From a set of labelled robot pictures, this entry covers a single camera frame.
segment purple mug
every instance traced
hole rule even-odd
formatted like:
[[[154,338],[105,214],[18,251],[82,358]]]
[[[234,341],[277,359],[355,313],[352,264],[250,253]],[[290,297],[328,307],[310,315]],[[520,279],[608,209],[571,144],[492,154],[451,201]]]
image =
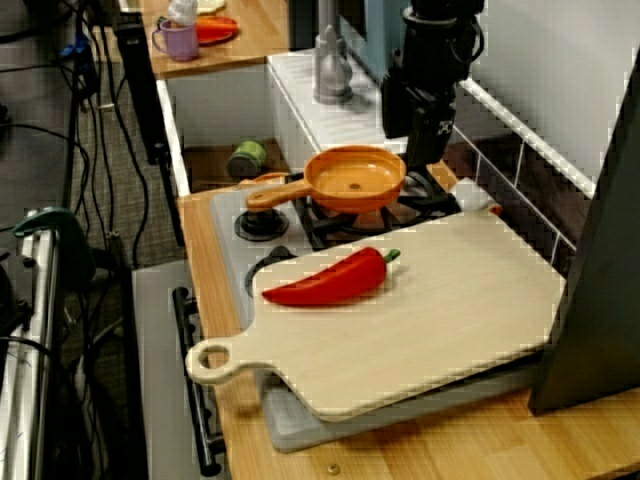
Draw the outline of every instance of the purple mug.
[[[176,62],[188,62],[198,57],[198,33],[196,24],[171,28],[171,20],[165,20],[151,33],[153,45]],[[156,34],[162,33],[166,50],[156,42]]]

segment cutting board hole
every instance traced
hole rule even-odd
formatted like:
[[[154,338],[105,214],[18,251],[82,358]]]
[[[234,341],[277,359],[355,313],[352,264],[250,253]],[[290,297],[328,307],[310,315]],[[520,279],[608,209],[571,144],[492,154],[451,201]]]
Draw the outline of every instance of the cutting board hole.
[[[229,361],[229,352],[226,350],[211,352],[207,356],[207,360],[209,368],[220,368]]]

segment red chili pepper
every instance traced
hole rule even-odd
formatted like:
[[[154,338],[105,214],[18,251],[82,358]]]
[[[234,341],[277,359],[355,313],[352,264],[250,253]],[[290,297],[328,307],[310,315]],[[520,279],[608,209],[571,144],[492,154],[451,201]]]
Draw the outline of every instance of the red chili pepper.
[[[380,285],[387,274],[387,263],[399,255],[400,250],[394,249],[383,257],[375,248],[365,247],[310,277],[265,290],[262,296],[280,305],[324,305],[346,300]]]

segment orange frying pan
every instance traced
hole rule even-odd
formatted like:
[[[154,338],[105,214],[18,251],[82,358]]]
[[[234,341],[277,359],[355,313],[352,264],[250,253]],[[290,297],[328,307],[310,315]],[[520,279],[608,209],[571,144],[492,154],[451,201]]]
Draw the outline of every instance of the orange frying pan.
[[[332,148],[307,162],[302,180],[250,194],[247,209],[260,212],[311,195],[319,205],[335,212],[372,212],[398,197],[405,174],[402,159],[382,148]]]

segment green can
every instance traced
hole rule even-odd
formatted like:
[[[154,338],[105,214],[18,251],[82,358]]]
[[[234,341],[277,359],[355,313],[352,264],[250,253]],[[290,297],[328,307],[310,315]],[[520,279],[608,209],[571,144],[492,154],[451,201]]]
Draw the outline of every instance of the green can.
[[[267,160],[267,149],[258,140],[245,140],[242,142],[229,161],[227,172],[231,178],[255,178]]]

